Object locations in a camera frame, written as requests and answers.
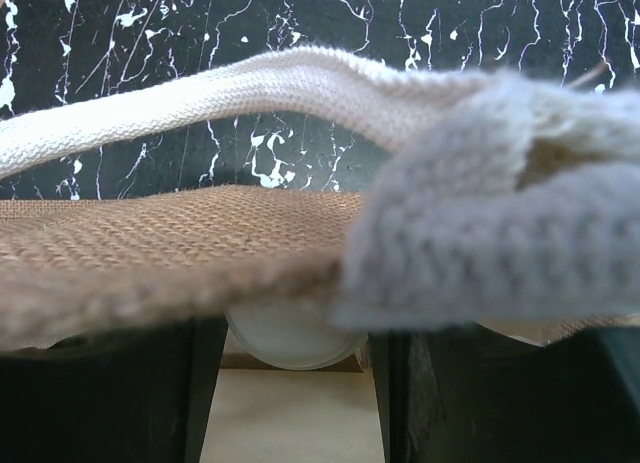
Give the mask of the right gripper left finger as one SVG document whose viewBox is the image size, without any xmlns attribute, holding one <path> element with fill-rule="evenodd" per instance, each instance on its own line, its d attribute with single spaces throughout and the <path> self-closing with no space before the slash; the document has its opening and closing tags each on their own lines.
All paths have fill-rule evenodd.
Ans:
<svg viewBox="0 0 640 463">
<path fill-rule="evenodd" d="M 198 462 L 222 318 L 1 354 L 4 462 Z"/>
</svg>

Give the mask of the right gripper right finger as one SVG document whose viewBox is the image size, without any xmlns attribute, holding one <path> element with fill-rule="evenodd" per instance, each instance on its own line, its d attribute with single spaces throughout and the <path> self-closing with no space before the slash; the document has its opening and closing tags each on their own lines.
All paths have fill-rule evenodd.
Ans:
<svg viewBox="0 0 640 463">
<path fill-rule="evenodd" d="M 546 347 L 479 325 L 372 334 L 389 462 L 635 462 L 639 332 L 594 328 Z"/>
</svg>

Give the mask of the green bottle with beige cap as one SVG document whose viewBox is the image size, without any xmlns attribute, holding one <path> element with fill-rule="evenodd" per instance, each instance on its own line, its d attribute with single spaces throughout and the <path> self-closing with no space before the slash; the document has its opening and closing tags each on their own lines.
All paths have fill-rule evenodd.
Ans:
<svg viewBox="0 0 640 463">
<path fill-rule="evenodd" d="M 284 370 L 330 367 L 350 357 L 367 341 L 362 332 L 331 327 L 319 310 L 310 307 L 235 307 L 226 313 L 226 320 L 244 352 Z"/>
</svg>

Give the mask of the brown canvas tote bag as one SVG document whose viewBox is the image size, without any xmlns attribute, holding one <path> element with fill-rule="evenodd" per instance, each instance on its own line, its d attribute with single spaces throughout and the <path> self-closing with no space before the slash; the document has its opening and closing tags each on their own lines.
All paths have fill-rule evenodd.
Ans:
<svg viewBox="0 0 640 463">
<path fill-rule="evenodd" d="M 238 171 L 188 189 L 140 190 L 139 171 L 116 148 L 96 170 L 92 198 L 3 200 L 1 347 L 223 312 L 236 317 L 271 299 L 290 311 L 332 292 L 335 249 L 359 212 L 377 152 L 396 150 L 466 99 L 528 87 L 558 82 L 497 66 L 403 72 L 302 46 L 3 119 L 6 180 L 93 146 L 247 113 L 314 112 L 346 128 L 336 145 L 359 133 L 371 145 L 352 157 L 359 176 L 349 185 L 307 164 L 298 146 L 291 160 L 255 150 Z"/>
</svg>

